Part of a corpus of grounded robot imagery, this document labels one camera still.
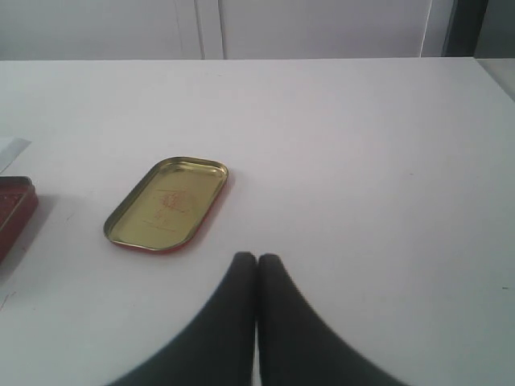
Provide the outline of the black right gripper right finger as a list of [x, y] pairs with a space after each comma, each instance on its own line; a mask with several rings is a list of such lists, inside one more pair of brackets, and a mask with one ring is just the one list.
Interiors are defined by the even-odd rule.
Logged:
[[350, 347], [311, 308], [280, 257], [257, 264], [257, 341], [263, 385], [401, 385]]

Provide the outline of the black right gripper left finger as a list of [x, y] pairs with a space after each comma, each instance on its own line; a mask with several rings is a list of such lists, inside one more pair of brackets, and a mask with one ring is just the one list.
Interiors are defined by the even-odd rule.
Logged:
[[257, 259], [236, 253], [202, 310], [165, 347], [114, 385], [250, 385]]

